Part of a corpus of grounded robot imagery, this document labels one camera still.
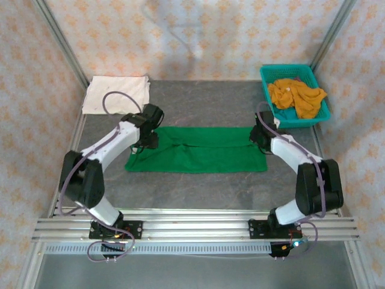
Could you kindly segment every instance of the black mounting plate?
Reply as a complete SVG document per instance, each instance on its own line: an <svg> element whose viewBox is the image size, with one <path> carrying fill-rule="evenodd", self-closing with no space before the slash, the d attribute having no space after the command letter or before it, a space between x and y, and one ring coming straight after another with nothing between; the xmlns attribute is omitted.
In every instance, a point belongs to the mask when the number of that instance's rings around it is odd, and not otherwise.
<svg viewBox="0 0 385 289"><path fill-rule="evenodd" d="M250 239L300 239L302 238L301 228L294 224L278 226L272 230L267 220L249 220L248 232Z"/></svg>
<svg viewBox="0 0 385 289"><path fill-rule="evenodd" d="M123 230L129 231L132 235L134 235L135 239L142 239L143 221L124 220L121 228ZM115 232L105 228L98 222L91 222L90 235L88 236L89 239L103 240L107 238L114 238L114 235ZM131 239L131 237L123 235L122 237L116 238L117 241L127 239Z"/></svg>

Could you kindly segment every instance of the yellow towel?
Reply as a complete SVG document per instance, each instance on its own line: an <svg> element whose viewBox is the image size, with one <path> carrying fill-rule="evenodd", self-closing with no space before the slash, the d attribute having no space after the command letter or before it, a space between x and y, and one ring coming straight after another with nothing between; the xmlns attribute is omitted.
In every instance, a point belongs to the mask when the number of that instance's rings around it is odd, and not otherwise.
<svg viewBox="0 0 385 289"><path fill-rule="evenodd" d="M327 96L323 89L311 89L304 82L279 79L268 86L272 103L280 110L295 107L299 119L313 119Z"/></svg>

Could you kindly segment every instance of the green towel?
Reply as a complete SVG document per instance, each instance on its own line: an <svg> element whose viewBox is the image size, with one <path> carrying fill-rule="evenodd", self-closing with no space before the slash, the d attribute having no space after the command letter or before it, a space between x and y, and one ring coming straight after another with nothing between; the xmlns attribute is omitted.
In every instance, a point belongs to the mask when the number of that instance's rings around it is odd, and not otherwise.
<svg viewBox="0 0 385 289"><path fill-rule="evenodd" d="M252 128L163 126L157 149L131 154L129 172L264 172L266 156L248 138Z"/></svg>

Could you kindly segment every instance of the teal basket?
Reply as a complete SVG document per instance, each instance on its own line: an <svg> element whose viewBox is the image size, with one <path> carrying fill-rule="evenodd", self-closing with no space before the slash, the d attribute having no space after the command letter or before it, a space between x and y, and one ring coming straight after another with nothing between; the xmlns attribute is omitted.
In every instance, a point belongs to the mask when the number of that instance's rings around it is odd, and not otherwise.
<svg viewBox="0 0 385 289"><path fill-rule="evenodd" d="M267 85L273 83L277 79L299 77L312 89L318 87L317 80L314 73L308 65L305 64L277 64L266 65L260 68L260 75L262 77L263 90L265 92L266 100L268 101L271 110L273 110L273 104ZM315 125L318 122L324 122L330 118L330 111L327 107L325 99L321 102L321 109L314 119L280 119L280 128L308 128Z"/></svg>

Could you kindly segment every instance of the white towel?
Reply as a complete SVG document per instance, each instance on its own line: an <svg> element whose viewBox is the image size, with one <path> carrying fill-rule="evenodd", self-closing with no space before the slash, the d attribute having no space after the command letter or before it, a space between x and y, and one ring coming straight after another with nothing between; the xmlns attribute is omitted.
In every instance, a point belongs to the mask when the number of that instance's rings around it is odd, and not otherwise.
<svg viewBox="0 0 385 289"><path fill-rule="evenodd" d="M150 83L147 76L114 77L94 76L85 95L83 114L105 114L102 100L106 93L118 91L131 96L143 108L150 101ZM126 96L112 94L107 96L106 108L111 114L138 113L137 106Z"/></svg>

